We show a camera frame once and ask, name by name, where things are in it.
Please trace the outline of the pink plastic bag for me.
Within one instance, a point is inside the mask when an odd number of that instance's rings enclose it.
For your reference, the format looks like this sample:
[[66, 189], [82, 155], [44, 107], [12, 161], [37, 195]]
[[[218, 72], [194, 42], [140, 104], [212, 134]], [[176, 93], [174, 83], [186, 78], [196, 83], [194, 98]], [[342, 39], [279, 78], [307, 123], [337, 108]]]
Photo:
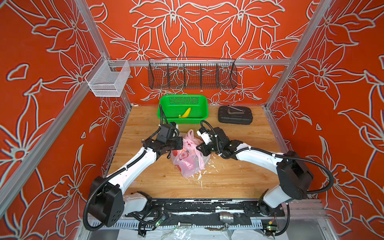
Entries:
[[181, 133], [181, 135], [183, 138], [183, 148], [181, 150], [173, 150], [171, 152], [171, 160], [183, 177], [190, 178], [204, 170], [211, 157], [210, 155], [205, 157], [197, 150], [197, 146], [203, 143], [203, 141], [195, 137], [193, 130]]

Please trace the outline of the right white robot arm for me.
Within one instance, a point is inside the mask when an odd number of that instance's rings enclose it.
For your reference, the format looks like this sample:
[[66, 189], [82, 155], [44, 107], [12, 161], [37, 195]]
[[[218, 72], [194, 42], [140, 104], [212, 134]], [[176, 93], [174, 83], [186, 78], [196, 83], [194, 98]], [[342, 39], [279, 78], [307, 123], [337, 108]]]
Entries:
[[[278, 176], [279, 184], [264, 191], [258, 200], [257, 208], [263, 216], [270, 216], [273, 210], [283, 203], [288, 205], [291, 200], [303, 200], [308, 195], [327, 192], [335, 183], [334, 175], [326, 166], [301, 158], [293, 151], [284, 154], [273, 153], [239, 140], [230, 140], [219, 127], [211, 130], [201, 127], [198, 136], [202, 138], [203, 143], [197, 146], [197, 150], [204, 156], [215, 153], [223, 159], [254, 164]], [[324, 187], [312, 191], [309, 189], [314, 175], [307, 164], [320, 168], [328, 176], [328, 183]]]

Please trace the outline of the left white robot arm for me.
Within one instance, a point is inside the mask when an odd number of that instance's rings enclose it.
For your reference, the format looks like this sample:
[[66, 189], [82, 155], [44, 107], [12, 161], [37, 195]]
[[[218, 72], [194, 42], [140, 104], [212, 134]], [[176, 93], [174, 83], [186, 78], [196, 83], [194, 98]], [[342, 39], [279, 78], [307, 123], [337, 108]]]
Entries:
[[149, 198], [141, 193], [128, 198], [123, 195], [131, 183], [161, 156], [183, 148], [183, 138], [175, 122], [168, 122], [162, 106], [159, 106], [159, 128], [142, 141], [139, 152], [125, 165], [109, 176], [96, 177], [90, 188], [83, 212], [83, 225], [89, 231], [113, 226], [121, 216], [143, 211]]

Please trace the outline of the black plastic tool case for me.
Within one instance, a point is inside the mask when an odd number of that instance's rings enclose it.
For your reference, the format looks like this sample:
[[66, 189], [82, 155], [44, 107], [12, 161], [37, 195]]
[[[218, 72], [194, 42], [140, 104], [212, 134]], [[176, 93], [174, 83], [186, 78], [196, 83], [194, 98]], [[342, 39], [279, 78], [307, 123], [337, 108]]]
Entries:
[[250, 125], [253, 122], [253, 113], [248, 107], [221, 106], [218, 110], [218, 121], [224, 124]]

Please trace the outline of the yellow banana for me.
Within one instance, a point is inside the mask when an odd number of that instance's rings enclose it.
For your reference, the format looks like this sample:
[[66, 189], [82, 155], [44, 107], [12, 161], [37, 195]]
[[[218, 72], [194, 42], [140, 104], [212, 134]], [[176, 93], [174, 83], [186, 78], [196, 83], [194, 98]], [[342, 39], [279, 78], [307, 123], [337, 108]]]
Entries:
[[190, 112], [191, 112], [191, 108], [188, 108], [183, 115], [179, 115], [179, 118], [180, 119], [185, 119], [187, 118], [189, 115], [190, 115]]

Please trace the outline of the green plastic basket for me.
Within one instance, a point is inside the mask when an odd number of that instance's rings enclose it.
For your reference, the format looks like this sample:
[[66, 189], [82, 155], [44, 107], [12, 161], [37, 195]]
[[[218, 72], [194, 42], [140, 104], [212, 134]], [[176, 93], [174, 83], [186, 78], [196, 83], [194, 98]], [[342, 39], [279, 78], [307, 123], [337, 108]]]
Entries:
[[[165, 95], [160, 98], [159, 105], [168, 122], [181, 124], [199, 124], [209, 116], [208, 100], [203, 95]], [[180, 119], [179, 115], [191, 108], [190, 115]]]

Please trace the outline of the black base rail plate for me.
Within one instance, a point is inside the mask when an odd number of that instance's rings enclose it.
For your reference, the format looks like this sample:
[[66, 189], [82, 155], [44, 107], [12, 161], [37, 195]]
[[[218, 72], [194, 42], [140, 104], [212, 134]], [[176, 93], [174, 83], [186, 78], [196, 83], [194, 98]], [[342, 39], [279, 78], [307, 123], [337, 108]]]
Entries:
[[257, 199], [167, 199], [155, 198], [148, 201], [144, 209], [137, 212], [142, 216], [157, 208], [163, 213], [179, 215], [213, 214], [228, 212], [243, 214], [246, 217], [265, 217], [260, 212]]

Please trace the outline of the clear plastic wall bin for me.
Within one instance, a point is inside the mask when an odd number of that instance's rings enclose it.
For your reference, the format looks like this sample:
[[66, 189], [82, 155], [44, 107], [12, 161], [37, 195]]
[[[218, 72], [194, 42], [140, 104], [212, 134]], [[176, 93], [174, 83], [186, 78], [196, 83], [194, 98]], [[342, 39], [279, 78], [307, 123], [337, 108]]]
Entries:
[[96, 97], [120, 97], [130, 75], [128, 61], [111, 61], [102, 55], [85, 80]]

